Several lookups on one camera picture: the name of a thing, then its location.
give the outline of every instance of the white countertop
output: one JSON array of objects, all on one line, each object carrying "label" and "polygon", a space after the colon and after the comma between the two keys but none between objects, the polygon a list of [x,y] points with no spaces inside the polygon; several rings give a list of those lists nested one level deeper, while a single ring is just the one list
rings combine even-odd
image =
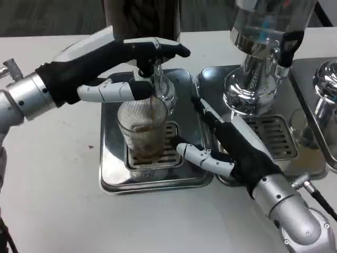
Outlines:
[{"label": "white countertop", "polygon": [[[82,37],[0,38],[0,56],[2,61],[15,58],[28,74]],[[191,57],[165,67],[181,67],[194,76],[208,66],[240,64],[244,57],[228,31],[183,33],[181,42]],[[337,28],[308,29],[296,58],[327,56],[337,56]],[[122,64],[113,71],[130,69]],[[80,102],[11,129],[0,207],[19,251],[287,252],[246,190],[216,179],[199,189],[118,197],[103,193],[98,186],[100,117],[100,104]],[[336,183],[332,173],[315,183],[335,209]],[[331,223],[337,233],[337,223]]]}]

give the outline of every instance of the chrome knob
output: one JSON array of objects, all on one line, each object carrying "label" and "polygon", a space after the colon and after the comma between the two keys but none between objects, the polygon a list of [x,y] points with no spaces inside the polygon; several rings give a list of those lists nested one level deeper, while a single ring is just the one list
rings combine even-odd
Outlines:
[{"label": "chrome knob", "polygon": [[324,62],[317,69],[313,85],[321,98],[329,103],[337,102],[337,60]]}]

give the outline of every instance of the robotic hand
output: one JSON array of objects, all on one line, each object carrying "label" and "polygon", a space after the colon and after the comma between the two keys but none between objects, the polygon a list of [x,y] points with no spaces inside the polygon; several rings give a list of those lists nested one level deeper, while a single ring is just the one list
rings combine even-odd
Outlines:
[{"label": "robotic hand", "polygon": [[[310,179],[305,176],[289,183],[265,145],[240,116],[224,122],[205,100],[198,98],[192,102],[228,154],[199,150],[179,136],[171,140],[177,152],[202,169],[246,186],[250,196],[274,222],[290,252],[337,252],[328,219],[309,208],[297,192],[303,186],[322,198]],[[336,218],[331,207],[326,210]]]},{"label": "robotic hand", "polygon": [[148,81],[103,83],[97,77],[103,72],[133,60],[140,72],[149,75],[154,63],[161,64],[176,55],[188,57],[183,45],[162,38],[137,38],[115,41],[112,27],[107,27],[66,48],[52,62],[43,64],[32,74],[22,77],[13,60],[10,72],[16,82],[0,90],[0,134],[20,125],[24,118],[32,120],[64,103],[79,100],[88,102],[121,102],[141,100],[154,94]]}]

